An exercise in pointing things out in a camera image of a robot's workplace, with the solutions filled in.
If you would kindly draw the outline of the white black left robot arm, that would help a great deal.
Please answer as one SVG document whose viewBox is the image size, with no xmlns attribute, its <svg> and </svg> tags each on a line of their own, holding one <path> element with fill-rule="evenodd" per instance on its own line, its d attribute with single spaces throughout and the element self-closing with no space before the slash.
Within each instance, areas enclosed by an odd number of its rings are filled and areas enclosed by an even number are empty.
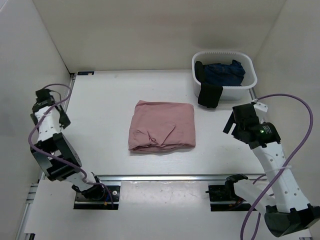
<svg viewBox="0 0 320 240">
<path fill-rule="evenodd" d="M 51 92 L 48 88 L 35 92 L 30 116 L 36 128 L 28 137 L 30 152 L 50 181 L 70 182 L 71 188 L 84 198 L 102 200 L 104 186 L 94 173 L 85 173 L 76 150 L 61 132 L 71 121 Z"/>
</svg>

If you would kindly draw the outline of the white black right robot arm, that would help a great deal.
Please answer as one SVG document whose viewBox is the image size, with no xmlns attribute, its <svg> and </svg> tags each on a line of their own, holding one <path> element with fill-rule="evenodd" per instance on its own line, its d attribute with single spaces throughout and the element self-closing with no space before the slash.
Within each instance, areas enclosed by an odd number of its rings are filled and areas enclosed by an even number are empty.
<svg viewBox="0 0 320 240">
<path fill-rule="evenodd" d="M 320 219 L 319 206 L 311 205 L 305 197 L 286 161 L 281 138 L 270 122 L 261 122 L 268 110 L 259 102 L 232 108 L 224 133 L 247 144 L 259 160 L 271 183 L 273 196 L 255 186 L 246 175 L 235 174 L 226 179 L 224 193 L 230 200 L 242 198 L 263 216 L 268 230 L 282 237 L 306 230 Z"/>
</svg>

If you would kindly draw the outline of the pink trousers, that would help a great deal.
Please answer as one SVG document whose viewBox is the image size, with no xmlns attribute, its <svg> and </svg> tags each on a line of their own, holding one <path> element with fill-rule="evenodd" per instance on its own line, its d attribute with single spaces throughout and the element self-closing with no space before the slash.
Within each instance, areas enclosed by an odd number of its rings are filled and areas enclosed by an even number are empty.
<svg viewBox="0 0 320 240">
<path fill-rule="evenodd" d="M 155 153 L 195 146 L 195 110 L 192 104 L 139 100 L 129 127 L 129 151 Z"/>
</svg>

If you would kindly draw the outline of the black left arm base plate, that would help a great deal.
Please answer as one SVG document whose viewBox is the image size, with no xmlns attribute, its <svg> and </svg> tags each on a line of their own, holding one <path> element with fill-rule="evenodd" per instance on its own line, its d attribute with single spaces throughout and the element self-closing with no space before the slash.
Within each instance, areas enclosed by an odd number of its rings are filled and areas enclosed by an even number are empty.
<svg viewBox="0 0 320 240">
<path fill-rule="evenodd" d="M 103 190 L 101 195 L 94 198 L 86 198 L 77 192 L 74 198 L 74 210 L 118 210 L 121 195 L 121 186 L 112 184 L 107 186 L 112 197 Z"/>
</svg>

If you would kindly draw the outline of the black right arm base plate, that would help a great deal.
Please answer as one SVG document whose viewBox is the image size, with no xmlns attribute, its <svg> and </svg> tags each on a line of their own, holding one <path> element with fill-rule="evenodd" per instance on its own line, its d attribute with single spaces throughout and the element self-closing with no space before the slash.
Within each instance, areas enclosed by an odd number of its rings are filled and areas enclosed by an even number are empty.
<svg viewBox="0 0 320 240">
<path fill-rule="evenodd" d="M 234 184 L 241 180 L 248 180 L 248 177 L 244 174 L 234 174 L 228 176 L 224 184 L 208 185 L 205 193 L 209 195 L 211 212 L 239 212 L 250 209 L 251 205 L 235 194 Z"/>
</svg>

